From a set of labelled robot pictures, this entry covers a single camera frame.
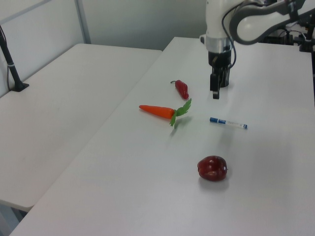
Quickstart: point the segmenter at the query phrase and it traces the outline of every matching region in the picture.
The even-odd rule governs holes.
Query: toy vegetable
[[[220,181],[226,177],[226,161],[220,156],[207,156],[199,161],[197,167],[199,175],[204,179]]]
[[[166,119],[171,119],[170,125],[173,126],[175,124],[176,117],[186,114],[190,108],[190,105],[191,99],[189,99],[184,106],[180,107],[177,110],[168,107],[157,107],[148,105],[140,105],[139,108],[153,115],[163,117]]]
[[[189,98],[187,84],[185,84],[181,80],[176,80],[176,81],[174,80],[171,82],[171,84],[172,83],[175,83],[175,88],[177,89],[178,93],[181,95],[183,99],[186,100]]]

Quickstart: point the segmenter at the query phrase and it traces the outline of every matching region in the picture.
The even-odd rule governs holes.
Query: white marker
[[[230,122],[230,121],[226,121],[226,120],[222,120],[222,119],[217,119],[217,118],[213,118],[213,117],[210,117],[210,122],[247,129],[246,124],[238,124],[238,123],[234,123],[234,122]]]

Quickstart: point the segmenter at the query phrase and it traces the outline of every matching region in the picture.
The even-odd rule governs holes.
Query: blue marker cap
[[[210,117],[210,122],[218,123],[218,119],[217,119],[217,118]]]

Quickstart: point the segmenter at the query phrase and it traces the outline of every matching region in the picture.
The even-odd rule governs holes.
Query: black clamp
[[[287,6],[287,11],[290,15],[290,21],[296,22],[300,19],[299,14],[297,13],[297,6],[296,6],[296,1],[295,0],[285,0],[286,6]]]

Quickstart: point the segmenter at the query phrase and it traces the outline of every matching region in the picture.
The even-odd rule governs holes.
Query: green leaves
[[[180,116],[182,116],[183,114],[186,114],[186,113],[188,112],[189,108],[190,108],[190,105],[191,105],[191,99],[189,99],[189,100],[185,103],[185,105],[184,105],[183,107],[181,107],[181,108],[179,108],[179,109],[177,110],[176,116],[177,116],[177,117],[180,117]]]
[[[177,110],[174,110],[174,115],[172,116],[171,122],[169,123],[172,127],[175,125],[176,117],[180,117],[184,114],[186,114],[190,108],[191,105],[191,99],[189,99],[184,106],[180,107]]]
[[[175,125],[175,121],[176,121],[176,116],[177,116],[177,111],[174,110],[174,115],[172,116],[171,122],[169,123],[172,127],[173,125]]]

